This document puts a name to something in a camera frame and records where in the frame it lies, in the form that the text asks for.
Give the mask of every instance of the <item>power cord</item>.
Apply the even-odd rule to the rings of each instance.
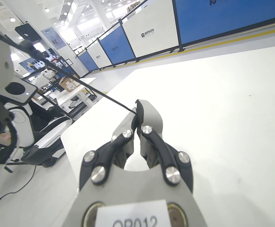
[[[37,166],[34,167],[34,172],[33,172],[33,174],[32,174],[32,177],[29,179],[29,181],[28,181],[22,188],[20,188],[19,190],[15,191],[15,192],[9,192],[9,193],[3,195],[2,197],[0,197],[0,200],[3,199],[5,196],[7,196],[7,195],[9,195],[9,194],[15,194],[15,193],[21,191],[24,187],[26,187],[27,184],[28,184],[28,183],[32,180],[32,178],[34,177],[34,173],[35,173],[36,167],[37,167]]]

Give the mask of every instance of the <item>poster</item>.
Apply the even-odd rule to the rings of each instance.
[[[41,32],[57,50],[66,46],[66,43],[59,36],[59,34],[54,30],[53,27],[42,30]]]

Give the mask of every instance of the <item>white table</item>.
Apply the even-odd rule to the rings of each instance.
[[[193,195],[209,227],[275,225],[274,56],[272,47],[138,69],[108,93],[159,111],[164,141],[190,155]],[[83,155],[110,141],[127,114],[102,98],[62,134],[77,179]],[[138,148],[136,136],[126,169],[145,169]]]
[[[93,80],[96,78],[81,78],[83,82],[86,84],[91,84]],[[83,97],[80,92],[85,88],[84,85],[79,85],[76,89],[74,89],[71,92],[68,92],[66,90],[58,93],[56,95],[56,100],[59,106],[62,106],[64,103],[66,103],[68,100],[72,99],[73,97],[77,96],[82,102],[84,102],[88,107],[92,107],[94,103],[88,98],[88,97]]]

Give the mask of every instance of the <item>metal bolt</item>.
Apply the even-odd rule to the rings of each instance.
[[[88,151],[85,155],[84,155],[84,161],[85,162],[91,162],[95,157],[95,152],[94,151]]]
[[[106,175],[106,170],[103,166],[97,166],[92,171],[92,182],[99,183],[101,182]]]
[[[190,162],[190,158],[189,158],[188,154],[186,154],[183,151],[178,153],[178,157],[179,157],[180,161],[184,164],[187,164]]]
[[[175,167],[168,167],[165,170],[166,178],[169,182],[173,184],[178,184],[180,182],[180,172]]]
[[[116,138],[117,138],[117,136],[112,136],[111,142],[113,142]]]
[[[122,135],[125,137],[125,138],[130,138],[132,136],[132,132],[131,130],[127,129],[125,130]]]
[[[142,127],[142,132],[144,134],[150,134],[152,132],[152,127],[149,125],[145,125]]]

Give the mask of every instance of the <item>black cable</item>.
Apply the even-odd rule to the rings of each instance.
[[[18,50],[21,50],[21,51],[27,53],[28,55],[30,55],[32,58],[34,58],[34,59],[36,59],[36,60],[43,61],[43,62],[45,63],[45,65],[50,66],[50,67],[53,68],[54,70],[56,70],[56,71],[58,71],[58,72],[60,72],[60,73],[62,73],[62,74],[64,74],[64,75],[66,75],[67,77],[69,77],[69,78],[75,80],[76,82],[78,82],[78,83],[80,83],[80,84],[86,86],[86,87],[89,88],[90,90],[92,90],[92,91],[94,91],[94,92],[97,92],[98,94],[102,95],[103,97],[105,97],[105,98],[107,98],[107,99],[113,101],[114,103],[116,103],[116,104],[122,106],[122,107],[125,108],[126,110],[128,110],[128,111],[130,111],[130,112],[136,114],[135,111],[129,109],[128,107],[126,107],[125,105],[121,104],[120,102],[114,100],[113,98],[109,97],[108,95],[104,94],[103,92],[101,92],[101,91],[99,91],[99,90],[93,88],[92,86],[90,86],[90,85],[84,83],[84,82],[81,81],[80,79],[75,78],[73,75],[71,75],[71,74],[69,74],[69,73],[63,71],[63,70],[60,69],[59,67],[55,66],[55,65],[54,65],[53,63],[51,63],[49,60],[45,59],[44,56],[43,56],[43,54],[42,54],[40,51],[38,51],[38,50],[36,50],[36,49],[34,48],[34,46],[32,45],[31,41],[29,41],[29,40],[24,40],[24,41],[21,42],[21,45],[19,45],[19,44],[13,42],[12,40],[7,39],[6,37],[4,37],[4,36],[2,36],[2,35],[0,35],[0,40],[3,41],[3,42],[5,42],[6,44],[9,44],[10,46],[13,46],[13,47],[17,48]]]
[[[32,178],[34,177],[34,173],[35,173],[36,167],[37,167],[37,166],[34,167],[34,172],[33,172],[33,174],[32,174],[32,177],[29,179],[29,181],[28,181],[22,188],[20,188],[19,190],[15,191],[15,192],[9,192],[9,193],[3,195],[2,197],[0,197],[0,200],[3,199],[5,196],[7,196],[7,195],[9,195],[9,194],[15,194],[15,193],[21,191],[24,187],[26,187],[27,184],[28,184],[28,183],[32,180]]]

